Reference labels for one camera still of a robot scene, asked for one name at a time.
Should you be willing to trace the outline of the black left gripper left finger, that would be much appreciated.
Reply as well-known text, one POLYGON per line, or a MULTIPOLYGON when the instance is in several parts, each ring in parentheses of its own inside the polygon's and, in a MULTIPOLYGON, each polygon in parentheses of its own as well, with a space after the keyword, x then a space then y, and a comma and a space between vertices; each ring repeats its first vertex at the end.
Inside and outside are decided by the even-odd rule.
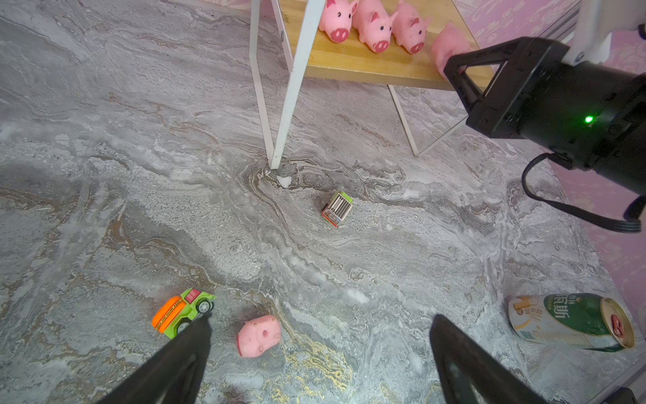
POLYGON ((102 403, 195 403, 210 355, 210 315, 196 318, 102 403))

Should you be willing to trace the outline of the pink toy pig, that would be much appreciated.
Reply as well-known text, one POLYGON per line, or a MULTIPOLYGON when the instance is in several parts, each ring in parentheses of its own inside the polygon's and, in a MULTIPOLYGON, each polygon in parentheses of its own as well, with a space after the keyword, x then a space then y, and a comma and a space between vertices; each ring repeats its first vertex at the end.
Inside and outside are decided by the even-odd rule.
POLYGON ((464 32, 452 22, 448 22, 431 45, 431 52, 434 56, 435 66, 439 74, 446 79, 444 69, 447 61, 455 55, 472 52, 472 47, 467 41, 464 32))
POLYGON ((389 15, 380 0, 361 0, 353 13, 353 28, 359 41, 373 53, 385 52, 390 46, 393 25, 398 11, 389 15))
POLYGON ((395 42, 409 54, 415 55, 425 45, 427 28, 432 20, 423 18, 415 7, 403 0, 398 2, 395 12, 397 13, 393 23, 395 42))
POLYGON ((326 33, 332 42, 343 43, 349 37, 357 7, 357 0, 351 3, 348 0, 326 0, 318 30, 326 33))
POLYGON ((237 334, 238 353, 242 358, 257 358, 279 344, 281 337, 281 325, 275 316, 250 320, 237 334))

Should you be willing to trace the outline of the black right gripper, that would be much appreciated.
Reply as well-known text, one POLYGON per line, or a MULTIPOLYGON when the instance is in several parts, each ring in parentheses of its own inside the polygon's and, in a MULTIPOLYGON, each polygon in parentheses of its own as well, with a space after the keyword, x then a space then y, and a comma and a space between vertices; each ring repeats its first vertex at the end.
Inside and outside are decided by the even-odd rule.
POLYGON ((489 138, 525 138, 631 190, 645 193, 645 77, 563 61, 569 48, 522 37, 449 57, 444 73, 489 138), (496 67, 486 86, 468 70, 496 67))

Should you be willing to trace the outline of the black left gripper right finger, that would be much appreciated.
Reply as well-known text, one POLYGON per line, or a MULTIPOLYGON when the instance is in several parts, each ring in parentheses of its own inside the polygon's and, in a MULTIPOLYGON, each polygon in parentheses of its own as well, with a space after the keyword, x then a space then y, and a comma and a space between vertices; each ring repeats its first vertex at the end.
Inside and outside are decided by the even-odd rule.
POLYGON ((445 316, 434 316, 429 338, 447 403, 546 402, 445 316))

